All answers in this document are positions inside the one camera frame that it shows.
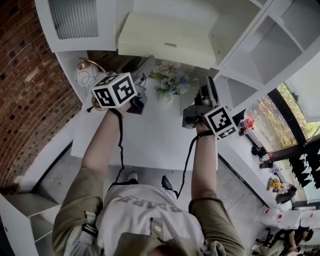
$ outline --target window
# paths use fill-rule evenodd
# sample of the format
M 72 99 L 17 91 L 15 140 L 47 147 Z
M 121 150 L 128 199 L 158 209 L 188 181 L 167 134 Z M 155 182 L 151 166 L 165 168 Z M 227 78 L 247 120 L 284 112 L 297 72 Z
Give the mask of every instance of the window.
M 297 144 L 287 122 L 269 96 L 248 107 L 245 118 L 254 119 L 252 133 L 268 152 Z
M 307 142 L 311 141 L 316 135 L 320 134 L 320 122 L 307 122 L 303 113 L 301 112 L 300 107 L 296 103 L 293 95 L 287 88 L 287 86 L 282 83 L 277 87 L 277 90 L 288 104 L 289 108 L 291 109 L 295 119 L 299 123 L 299 126 L 303 132 L 303 135 Z

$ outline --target hand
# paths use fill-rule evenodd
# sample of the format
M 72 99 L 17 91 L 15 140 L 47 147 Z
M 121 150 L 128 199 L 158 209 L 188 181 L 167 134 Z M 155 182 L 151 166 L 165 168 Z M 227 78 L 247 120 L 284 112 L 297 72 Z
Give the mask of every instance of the hand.
M 198 135 L 210 130 L 203 121 L 197 122 L 195 124 L 195 129 Z
M 120 107 L 120 110 L 125 113 L 125 112 L 127 112 L 128 109 L 130 109 L 130 107 L 131 107 L 131 103 L 130 103 L 130 101 L 128 101 L 126 104 L 124 104 L 122 107 Z
M 297 252 L 298 249 L 297 249 L 297 246 L 291 246 L 290 249 L 289 249 L 289 252 Z

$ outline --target wire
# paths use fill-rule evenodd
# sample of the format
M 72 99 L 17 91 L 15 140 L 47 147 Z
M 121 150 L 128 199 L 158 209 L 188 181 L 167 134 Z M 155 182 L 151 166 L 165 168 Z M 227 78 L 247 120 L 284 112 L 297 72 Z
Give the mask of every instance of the wire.
M 255 197 L 253 194 L 243 194 L 235 203 L 233 203 L 231 199 L 223 199 L 222 202 L 223 202 L 223 201 L 230 201 L 230 202 L 231 202 L 230 208 L 227 209 L 226 211 L 229 212 L 244 196 L 251 196 L 251 197 L 253 197 L 253 198 L 254 198 L 254 201 L 255 201 L 260 207 L 263 206 L 263 204 L 260 204 L 259 202 L 257 202 L 257 199 L 256 199 L 256 197 Z
M 118 172 L 118 175 L 115 179 L 115 183 L 117 183 L 121 172 L 125 169 L 125 165 L 124 165 L 124 147 L 122 146 L 122 139 L 123 139 L 123 122 L 122 122 L 122 115 L 121 113 L 116 110 L 115 108 L 110 108 L 109 109 L 112 113 L 114 113 L 115 115 L 117 115 L 118 119 L 119 119 L 119 129 L 120 129 L 120 139 L 119 139 L 119 143 L 118 143 L 118 147 L 120 148 L 120 159 L 121 159 L 121 169 Z
M 200 139 L 201 137 L 203 137 L 203 136 L 210 136 L 210 135 L 213 135 L 213 134 L 214 133 L 211 130 L 207 130 L 207 131 L 197 135 L 196 137 L 194 137 L 192 139 L 190 147 L 189 147 L 188 156 L 186 157 L 186 160 L 185 160 L 184 170 L 183 170 L 183 174 L 182 174 L 182 184 L 181 184 L 181 187 L 180 187 L 180 191 L 179 191 L 178 195 L 176 196 L 176 199 L 178 199 L 180 197 L 181 191 L 184 188 L 185 178 L 186 178 L 186 171 L 187 171 L 187 166 L 188 166 L 188 162 L 189 162 L 189 157 L 190 157 L 190 154 L 191 154 L 191 151 L 192 151 L 192 148 L 193 148 L 195 142 L 198 139 Z

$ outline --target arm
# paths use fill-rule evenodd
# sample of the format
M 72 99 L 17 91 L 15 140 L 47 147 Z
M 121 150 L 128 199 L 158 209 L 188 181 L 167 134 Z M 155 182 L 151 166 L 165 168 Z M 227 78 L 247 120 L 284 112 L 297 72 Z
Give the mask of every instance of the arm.
M 289 234 L 289 243 L 294 251 L 297 249 L 297 245 L 295 242 L 295 234 L 296 233 L 294 230 Z
M 196 126 L 197 134 L 207 131 L 201 122 Z M 213 135 L 203 136 L 196 141 L 193 172 L 191 180 L 191 198 L 201 197 L 203 192 L 217 191 L 216 139 Z
M 207 130 L 203 123 L 196 129 L 198 134 Z M 243 256 L 244 247 L 222 201 L 216 194 L 216 150 L 213 135 L 201 137 L 196 142 L 189 211 L 199 221 L 209 245 L 217 241 L 223 245 L 226 255 Z
M 81 166 L 105 178 L 119 133 L 119 119 L 114 113 L 108 111 L 85 151 Z
M 86 212 L 99 214 L 103 203 L 103 180 L 119 133 L 119 119 L 108 111 L 84 154 L 81 169 L 55 218 L 52 248 L 57 256 L 64 254 L 67 242 L 77 241 L 81 227 L 87 222 Z

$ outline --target wrist strap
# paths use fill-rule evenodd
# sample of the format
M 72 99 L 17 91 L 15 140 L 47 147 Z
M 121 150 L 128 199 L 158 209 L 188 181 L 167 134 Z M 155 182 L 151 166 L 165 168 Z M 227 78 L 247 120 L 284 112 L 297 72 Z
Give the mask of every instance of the wrist strap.
M 214 135 L 212 130 L 206 130 L 200 134 L 197 135 L 198 139 L 203 137 L 203 136 L 210 136 L 210 135 Z

